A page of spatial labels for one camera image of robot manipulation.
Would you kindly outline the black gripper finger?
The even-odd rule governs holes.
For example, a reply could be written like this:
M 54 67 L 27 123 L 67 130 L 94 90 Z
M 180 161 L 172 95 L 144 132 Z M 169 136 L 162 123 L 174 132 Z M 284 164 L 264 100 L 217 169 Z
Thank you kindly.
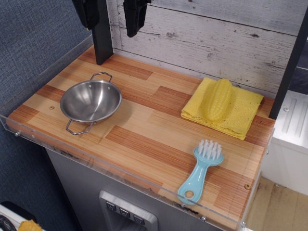
M 87 29 L 93 29 L 99 22 L 99 10 L 97 0 L 72 0 L 74 8 L 82 25 Z
M 137 35 L 139 29 L 144 26 L 147 5 L 150 3 L 150 0 L 124 0 L 123 6 L 129 38 Z

